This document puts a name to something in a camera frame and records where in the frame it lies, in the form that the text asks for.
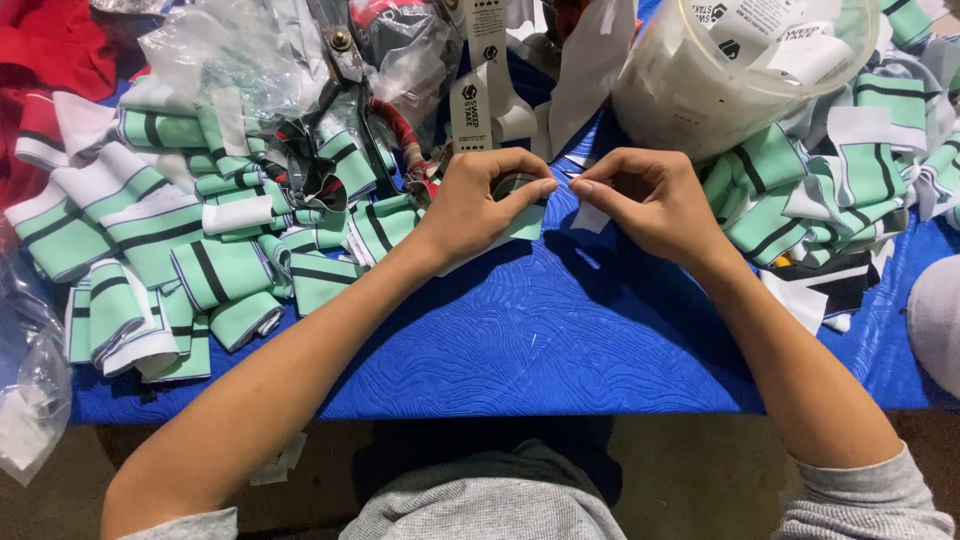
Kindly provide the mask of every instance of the grey shirt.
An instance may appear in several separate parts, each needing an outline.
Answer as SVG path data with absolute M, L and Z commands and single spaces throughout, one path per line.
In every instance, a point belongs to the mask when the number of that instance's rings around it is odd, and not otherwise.
M 790 503 L 778 539 L 944 539 L 953 520 L 933 507 L 907 450 L 860 469 L 800 464 L 805 497 Z M 180 518 L 126 536 L 228 539 L 237 511 Z M 625 539 L 587 475 L 540 441 L 408 473 L 381 489 L 342 540 L 448 538 Z

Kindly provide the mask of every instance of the plastic bucket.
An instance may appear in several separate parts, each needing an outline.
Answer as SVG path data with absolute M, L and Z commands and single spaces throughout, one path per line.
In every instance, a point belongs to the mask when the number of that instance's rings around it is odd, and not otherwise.
M 852 61 L 823 84 L 794 85 L 733 63 L 696 18 L 689 0 L 663 0 L 613 87 L 620 127 L 639 146 L 702 160 L 729 150 L 811 97 L 856 76 L 876 46 L 876 0 L 842 2 L 834 34 Z

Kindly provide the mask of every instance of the blue table cover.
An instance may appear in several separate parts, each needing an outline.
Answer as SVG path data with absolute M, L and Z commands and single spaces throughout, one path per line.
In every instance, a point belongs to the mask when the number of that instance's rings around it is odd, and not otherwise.
M 641 19 L 657 2 L 642 2 Z M 517 93 L 532 106 L 554 83 L 515 56 Z M 445 103 L 438 123 L 445 122 Z M 363 347 L 317 417 L 325 420 L 762 412 L 747 367 L 709 299 L 676 265 L 639 250 L 619 229 L 572 231 L 578 203 L 565 155 L 598 158 L 629 141 L 600 111 L 551 163 L 561 187 L 550 197 L 542 238 L 514 241 L 407 300 Z M 934 261 L 960 252 L 960 233 L 943 221 L 908 230 L 882 282 L 868 291 L 845 334 L 817 336 L 887 409 L 956 406 L 919 368 L 907 340 L 910 288 Z M 297 321 L 288 305 L 271 336 Z M 211 339 L 211 377 L 141 384 L 89 366 L 74 375 L 71 421 L 160 423 L 256 350 L 233 355 Z

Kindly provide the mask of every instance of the clear plastic bag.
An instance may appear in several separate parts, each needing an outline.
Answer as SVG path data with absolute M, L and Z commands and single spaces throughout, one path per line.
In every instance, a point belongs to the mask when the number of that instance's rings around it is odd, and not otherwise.
M 26 486 L 70 418 L 63 325 L 0 220 L 0 468 Z
M 431 0 L 350 0 L 349 6 L 373 96 L 393 105 L 428 151 L 437 105 L 456 77 L 464 46 L 447 9 Z
M 317 110 L 329 79 L 305 0 L 197 0 L 139 42 L 165 84 L 265 133 Z M 214 97 L 230 87 L 240 90 L 240 111 Z

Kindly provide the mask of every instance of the person's left hand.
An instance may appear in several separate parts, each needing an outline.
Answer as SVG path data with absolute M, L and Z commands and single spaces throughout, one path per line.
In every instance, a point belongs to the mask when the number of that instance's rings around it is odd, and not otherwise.
M 538 177 L 499 202 L 491 183 L 511 172 Z M 457 154 L 437 196 L 403 243 L 417 244 L 438 270 L 490 247 L 524 209 L 557 188 L 546 162 L 522 148 Z

